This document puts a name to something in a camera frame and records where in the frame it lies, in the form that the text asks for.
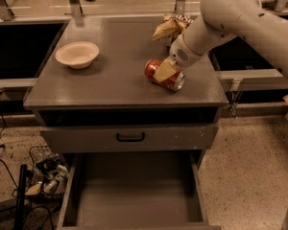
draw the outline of desk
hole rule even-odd
[[[161,21],[161,16],[87,16],[78,27],[70,21],[24,101],[42,125],[41,134],[52,151],[73,157],[59,228],[220,229],[208,226],[197,169],[213,143],[221,108],[228,100],[207,57],[185,69],[184,87],[178,92],[146,79],[145,63],[168,56],[164,44],[151,40]],[[83,70],[56,62],[59,47],[81,40],[99,46],[98,60]],[[115,178],[114,168],[120,174]],[[96,188],[90,190],[89,185],[95,182],[98,199],[90,201]],[[111,198],[106,205],[101,200],[105,196]],[[134,215],[124,219],[114,198]],[[141,198],[144,206],[133,211],[135,198]],[[94,210],[86,203],[98,200]],[[149,202],[169,210],[157,218],[161,208],[149,207]],[[182,208],[185,211],[177,214]],[[93,216],[107,220],[96,222]]]

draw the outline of drawer front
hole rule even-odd
[[[58,153],[202,150],[210,147],[217,124],[204,126],[43,127],[41,135]]]
[[[208,225],[196,158],[188,151],[74,158],[58,229],[221,230]]]

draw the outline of white bowl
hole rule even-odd
[[[58,62],[74,69],[83,69],[91,64],[99,54],[99,48],[90,42],[72,42],[56,52]]]

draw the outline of red can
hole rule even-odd
[[[156,77],[156,72],[163,61],[157,59],[149,60],[145,65],[145,76],[152,82],[159,84],[162,87],[178,91],[182,88],[184,84],[184,73],[177,64],[171,65],[171,73],[173,75],[169,76],[165,80],[160,80]]]

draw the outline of drawer handle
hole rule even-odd
[[[116,133],[116,140],[119,142],[142,142],[145,139],[145,133],[142,132],[140,137],[131,137],[121,135],[120,133]]]

